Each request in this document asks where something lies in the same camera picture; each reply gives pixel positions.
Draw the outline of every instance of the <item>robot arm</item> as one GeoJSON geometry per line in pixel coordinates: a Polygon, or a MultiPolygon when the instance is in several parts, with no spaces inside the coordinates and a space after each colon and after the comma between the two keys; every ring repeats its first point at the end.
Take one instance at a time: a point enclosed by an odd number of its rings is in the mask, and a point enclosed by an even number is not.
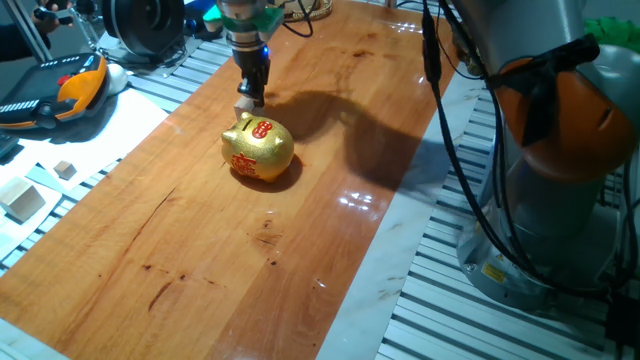
{"type": "Polygon", "coordinates": [[[264,87],[269,80],[267,42],[284,22],[282,9],[267,8],[265,0],[218,0],[233,59],[242,72],[238,92],[264,107],[264,87]]]}
{"type": "Polygon", "coordinates": [[[555,181],[584,182],[630,158],[640,133],[640,107],[623,94],[640,86],[630,76],[638,69],[619,76],[611,72],[631,71],[623,64],[637,55],[620,49],[617,59],[593,63],[600,48],[585,38],[583,0],[452,2],[487,75],[504,80],[494,88],[505,121],[536,172],[555,181]],[[522,71],[527,66],[532,69],[522,71]],[[614,93],[620,88],[628,91],[614,93]]]}

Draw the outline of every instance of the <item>black speaker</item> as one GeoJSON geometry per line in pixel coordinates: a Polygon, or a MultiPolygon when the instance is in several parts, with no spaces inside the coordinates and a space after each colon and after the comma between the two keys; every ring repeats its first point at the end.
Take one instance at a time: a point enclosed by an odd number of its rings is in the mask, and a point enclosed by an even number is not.
{"type": "Polygon", "coordinates": [[[107,33],[133,54],[156,57],[182,36],[183,0],[102,0],[107,33]]]}

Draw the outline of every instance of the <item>black cable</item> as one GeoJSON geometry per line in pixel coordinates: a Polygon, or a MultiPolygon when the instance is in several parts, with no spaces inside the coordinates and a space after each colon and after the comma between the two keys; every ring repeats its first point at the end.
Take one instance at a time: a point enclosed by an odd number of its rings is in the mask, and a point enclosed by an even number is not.
{"type": "MultiPolygon", "coordinates": [[[[426,0],[423,0],[423,6],[425,7],[425,9],[427,8],[426,0]]],[[[444,9],[445,17],[447,18],[449,23],[451,23],[452,26],[456,28],[455,30],[459,32],[467,48],[475,49],[476,48],[475,45],[473,44],[469,36],[466,34],[466,31],[464,31],[461,24],[457,21],[457,19],[453,15],[453,12],[449,8],[446,1],[440,0],[440,6],[442,7],[442,9],[444,9]]],[[[439,55],[436,57],[434,53],[436,54],[439,53],[440,47],[438,45],[434,46],[433,43],[429,41],[429,35],[436,36],[435,33],[436,31],[435,31],[435,24],[433,23],[433,19],[431,18],[430,14],[427,13],[426,10],[423,10],[423,36],[425,38],[423,42],[423,46],[424,46],[423,55],[425,57],[425,73],[427,74],[427,79],[432,85],[434,97],[436,98],[436,104],[438,105],[438,114],[440,116],[440,123],[441,123],[442,135],[445,143],[445,149],[447,151],[447,154],[449,155],[454,171],[458,176],[458,180],[460,181],[460,185],[465,194],[465,197],[467,198],[467,201],[469,202],[469,205],[471,206],[474,212],[474,215],[476,216],[478,223],[480,224],[483,231],[485,232],[485,235],[487,236],[488,240],[492,243],[493,246],[495,246],[498,249],[498,251],[500,251],[514,265],[518,266],[522,271],[530,274],[533,278],[542,282],[546,286],[555,288],[561,292],[564,292],[570,295],[580,296],[580,297],[594,297],[594,298],[601,299],[602,297],[609,295],[611,291],[615,291],[619,289],[619,287],[626,284],[627,281],[625,280],[627,277],[629,277],[628,275],[629,272],[631,273],[630,276],[631,277],[633,276],[633,272],[635,271],[635,267],[637,265],[637,257],[638,257],[637,255],[638,244],[636,242],[637,239],[635,236],[635,225],[632,224],[632,221],[627,221],[630,228],[630,233],[632,235],[632,241],[630,242],[630,247],[632,248],[632,250],[635,249],[635,251],[632,251],[634,252],[634,254],[631,255],[632,266],[626,269],[625,276],[622,279],[611,284],[613,286],[603,286],[603,287],[594,288],[594,289],[571,288],[571,287],[565,286],[564,284],[560,284],[555,280],[548,278],[545,275],[542,275],[541,273],[538,272],[536,267],[532,264],[531,260],[528,258],[526,252],[524,251],[521,243],[519,242],[519,239],[515,231],[513,219],[511,218],[511,213],[509,210],[509,204],[508,204],[507,193],[506,193],[506,183],[505,183],[506,160],[505,160],[505,151],[504,151],[502,116],[501,116],[500,106],[498,104],[495,92],[492,89],[489,89],[492,96],[493,104],[494,104],[494,110],[496,113],[496,149],[494,151],[497,152],[498,156],[497,157],[494,156],[494,168],[499,167],[499,171],[498,171],[499,179],[495,179],[495,180],[499,180],[500,182],[499,184],[500,191],[497,192],[495,196],[496,198],[502,197],[504,212],[507,217],[509,231],[511,232],[511,245],[513,246],[516,254],[514,255],[511,251],[509,251],[506,245],[497,236],[497,234],[495,233],[495,230],[493,229],[491,224],[489,224],[484,213],[480,209],[480,206],[477,200],[475,199],[475,196],[473,195],[471,188],[469,187],[467,179],[464,176],[462,168],[460,167],[460,163],[457,158],[457,155],[455,154],[455,147],[453,145],[453,141],[451,140],[451,133],[449,131],[449,128],[446,122],[446,117],[445,117],[444,109],[442,108],[442,101],[440,98],[441,95],[440,95],[440,89],[438,85],[438,81],[440,80],[440,74],[437,74],[437,76],[434,76],[433,70],[432,70],[432,69],[439,70],[439,66],[433,66],[433,64],[428,64],[428,62],[435,61],[434,59],[436,58],[438,59],[437,61],[439,61],[439,55]]],[[[487,78],[488,77],[487,70],[482,65],[482,61],[479,59],[478,54],[475,53],[474,51],[470,51],[469,55],[473,61],[479,64],[483,72],[483,77],[487,78]]]]}
{"type": "Polygon", "coordinates": [[[635,206],[631,204],[631,160],[627,161],[624,164],[624,176],[622,178],[622,191],[624,192],[624,205],[626,207],[627,213],[625,214],[624,219],[626,220],[627,226],[629,226],[629,259],[630,266],[627,267],[626,271],[623,273],[619,282],[615,285],[618,289],[622,288],[629,280],[633,278],[635,275],[636,267],[638,265],[638,237],[636,233],[636,224],[635,224],[635,216],[634,210],[635,206]]]}
{"type": "Polygon", "coordinates": [[[465,79],[469,79],[469,80],[482,80],[482,76],[478,76],[478,77],[473,77],[473,76],[467,76],[463,73],[461,73],[458,68],[453,65],[453,61],[451,61],[451,58],[449,57],[449,54],[447,54],[447,50],[444,49],[444,45],[442,45],[442,41],[440,41],[440,10],[442,10],[442,7],[440,7],[440,4],[438,4],[438,16],[436,17],[436,40],[438,40],[438,45],[440,45],[440,49],[442,49],[442,52],[444,53],[444,56],[447,58],[447,61],[449,62],[449,65],[451,65],[451,68],[456,72],[456,74],[462,76],[465,79]]]}
{"type": "Polygon", "coordinates": [[[178,53],[180,53],[180,55],[176,57],[176,55],[174,54],[171,59],[168,59],[165,62],[123,61],[121,58],[117,58],[109,55],[108,51],[103,53],[102,56],[108,61],[114,62],[119,65],[123,65],[123,66],[131,66],[131,67],[158,66],[159,68],[170,68],[176,65],[177,63],[179,63],[180,61],[182,61],[187,56],[187,47],[184,43],[182,43],[182,46],[180,47],[180,49],[176,51],[176,54],[178,53]]]}
{"type": "MultiPolygon", "coordinates": [[[[313,11],[313,9],[316,8],[317,3],[318,3],[318,0],[313,0],[313,5],[311,5],[311,11],[313,11]]],[[[292,33],[300,37],[310,38],[313,36],[313,25],[311,25],[311,18],[309,17],[309,13],[307,12],[307,10],[304,8],[304,5],[302,4],[302,0],[298,0],[298,5],[300,5],[300,10],[302,11],[304,20],[307,22],[307,25],[309,25],[309,33],[303,34],[301,32],[298,32],[297,30],[294,30],[291,26],[289,26],[289,24],[287,23],[282,23],[282,26],[284,26],[287,30],[291,31],[292,33]]]]}

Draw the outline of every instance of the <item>white surface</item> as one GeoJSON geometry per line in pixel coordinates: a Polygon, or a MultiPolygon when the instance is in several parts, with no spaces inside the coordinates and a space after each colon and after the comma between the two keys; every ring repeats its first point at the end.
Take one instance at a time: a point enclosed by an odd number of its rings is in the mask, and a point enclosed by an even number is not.
{"type": "Polygon", "coordinates": [[[135,90],[127,90],[107,101],[115,110],[104,129],[95,138],[82,143],[52,144],[25,141],[35,151],[37,161],[62,185],[71,190],[117,159],[123,158],[167,117],[167,113],[135,90]],[[53,168],[60,161],[70,162],[77,170],[69,180],[58,178],[53,168]]]}
{"type": "Polygon", "coordinates": [[[22,225],[4,216],[4,210],[0,210],[0,259],[7,256],[21,242],[23,242],[40,224],[47,218],[51,210],[56,206],[62,194],[51,190],[46,186],[25,179],[35,186],[36,190],[45,200],[45,205],[38,210],[29,220],[22,225]]]}
{"type": "Polygon", "coordinates": [[[127,82],[129,81],[129,75],[124,71],[124,68],[118,64],[109,64],[107,65],[109,69],[109,91],[107,92],[108,96],[113,96],[127,86],[127,82]]]}
{"type": "Polygon", "coordinates": [[[0,319],[0,360],[68,360],[64,355],[0,319]]]}
{"type": "Polygon", "coordinates": [[[21,139],[18,145],[24,147],[22,151],[20,151],[10,163],[0,166],[0,184],[6,184],[7,181],[15,176],[25,176],[38,162],[37,150],[27,148],[28,143],[30,143],[30,141],[21,139]]]}
{"type": "MultiPolygon", "coordinates": [[[[447,87],[443,104],[455,143],[463,135],[481,88],[481,82],[457,74],[447,87]]],[[[440,117],[435,114],[317,359],[375,357],[449,170],[439,121],[440,117]]]]}

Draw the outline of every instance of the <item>orange and black object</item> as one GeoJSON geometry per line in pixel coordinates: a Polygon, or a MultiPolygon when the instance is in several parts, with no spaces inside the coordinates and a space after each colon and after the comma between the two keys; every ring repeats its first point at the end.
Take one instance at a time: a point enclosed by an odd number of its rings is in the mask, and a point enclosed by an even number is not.
{"type": "Polygon", "coordinates": [[[515,60],[487,81],[522,156],[547,179],[599,179],[622,166],[637,147],[631,121],[575,70],[599,53],[593,35],[587,35],[515,60]]]}
{"type": "Polygon", "coordinates": [[[107,97],[106,60],[96,54],[54,59],[29,69],[0,102],[0,129],[53,129],[93,115],[107,97]]]}

